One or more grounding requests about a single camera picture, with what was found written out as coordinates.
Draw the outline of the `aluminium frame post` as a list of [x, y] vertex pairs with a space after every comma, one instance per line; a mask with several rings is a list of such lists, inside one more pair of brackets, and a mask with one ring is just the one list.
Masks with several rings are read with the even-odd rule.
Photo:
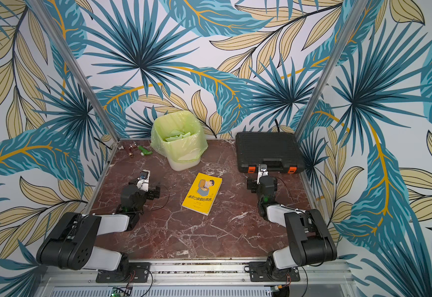
[[336, 67], [366, 5], [366, 1], [346, 1], [342, 5], [341, 16], [336, 23], [332, 37], [324, 42], [315, 51], [315, 54], [311, 54], [309, 62], [305, 63], [309, 70], [314, 70], [320, 76], [295, 130], [297, 140], [301, 140], [305, 126], [310, 120], [326, 81]]
[[62, 36], [63, 33], [59, 32], [57, 24], [53, 21], [50, 12], [47, 10], [42, 1], [31, 0], [29, 1], [30, 7], [36, 14], [37, 19], [40, 21], [41, 25], [44, 27], [52, 42], [56, 45], [56, 48], [61, 53], [64, 62], [68, 65], [69, 70], [73, 74], [75, 80], [81, 86], [82, 91], [87, 96], [89, 102], [94, 107], [96, 114], [102, 120], [103, 126], [107, 130], [108, 134], [112, 137], [115, 142], [119, 142], [121, 138], [116, 132], [113, 124], [108, 119], [102, 105], [97, 99], [91, 85], [88, 83], [86, 76], [84, 75], [82, 69], [80, 68], [74, 54], [69, 48], [67, 42]]

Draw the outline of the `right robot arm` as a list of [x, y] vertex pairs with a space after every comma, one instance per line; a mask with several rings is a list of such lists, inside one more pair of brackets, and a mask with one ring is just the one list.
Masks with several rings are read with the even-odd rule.
[[277, 179], [269, 175], [256, 180], [249, 178], [247, 188], [257, 195], [259, 215], [287, 232], [288, 246], [269, 254], [269, 270], [315, 266], [338, 258], [336, 245], [319, 210], [293, 209], [279, 204], [275, 200]]

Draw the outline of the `black tool case orange latches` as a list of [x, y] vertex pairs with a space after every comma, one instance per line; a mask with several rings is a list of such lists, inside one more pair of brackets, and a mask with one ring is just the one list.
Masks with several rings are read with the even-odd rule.
[[238, 171], [255, 173], [260, 164], [270, 172], [295, 174], [305, 162], [294, 134], [289, 132], [239, 132], [235, 136]]

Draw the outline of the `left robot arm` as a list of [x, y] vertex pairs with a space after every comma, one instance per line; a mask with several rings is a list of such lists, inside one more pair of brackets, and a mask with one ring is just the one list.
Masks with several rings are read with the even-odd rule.
[[65, 213], [39, 247], [37, 262], [74, 271], [126, 271], [125, 255], [96, 246], [96, 240], [102, 235], [133, 230], [144, 213], [145, 203], [158, 199], [160, 191], [159, 184], [150, 188], [147, 180], [135, 179], [122, 190], [121, 203], [114, 214]]

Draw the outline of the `left aluminium frame post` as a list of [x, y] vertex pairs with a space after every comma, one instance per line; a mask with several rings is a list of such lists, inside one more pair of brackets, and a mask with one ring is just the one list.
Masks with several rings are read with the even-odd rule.
[[40, 21], [41, 25], [44, 27], [52, 42], [56, 45], [56, 48], [61, 53], [64, 62], [68, 65], [69, 70], [73, 74], [75, 80], [81, 86], [82, 91], [87, 96], [89, 102], [94, 107], [96, 114], [102, 120], [103, 126], [107, 130], [108, 134], [112, 137], [115, 142], [119, 142], [121, 138], [116, 132], [113, 124], [108, 119], [102, 105], [97, 99], [91, 85], [88, 83], [86, 76], [84, 75], [82, 69], [80, 68], [74, 54], [69, 48], [67, 42], [62, 36], [63, 33], [59, 32], [57, 24], [53, 21], [50, 12], [47, 10], [42, 1], [31, 0], [29, 1], [30, 7], [36, 14], [37, 19]]

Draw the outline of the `yellow cartoon cover book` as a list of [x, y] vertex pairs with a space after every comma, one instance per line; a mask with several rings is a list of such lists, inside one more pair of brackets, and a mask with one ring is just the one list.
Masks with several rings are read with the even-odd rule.
[[185, 209], [208, 216], [221, 185], [222, 178], [198, 173], [183, 200], [182, 206]]

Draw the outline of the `right aluminium frame post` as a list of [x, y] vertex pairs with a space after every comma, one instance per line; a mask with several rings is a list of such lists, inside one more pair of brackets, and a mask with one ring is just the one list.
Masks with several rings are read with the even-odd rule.
[[366, 1], [346, 1], [342, 5], [341, 16], [336, 23], [332, 37], [324, 42], [315, 51], [315, 54], [311, 54], [309, 62], [305, 63], [309, 70], [314, 70], [320, 76], [295, 130], [297, 140], [301, 140], [305, 126], [310, 120], [326, 81], [336, 67], [366, 5]]

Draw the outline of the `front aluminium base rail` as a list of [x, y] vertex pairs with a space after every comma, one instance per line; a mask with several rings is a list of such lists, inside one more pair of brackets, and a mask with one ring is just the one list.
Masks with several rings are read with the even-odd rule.
[[254, 282], [249, 264], [259, 257], [234, 259], [148, 260], [147, 278], [134, 283], [97, 283], [96, 271], [50, 268], [35, 293], [37, 297], [272, 297], [278, 287], [291, 297], [359, 297], [361, 294], [346, 261], [306, 266], [297, 277], [280, 282]]

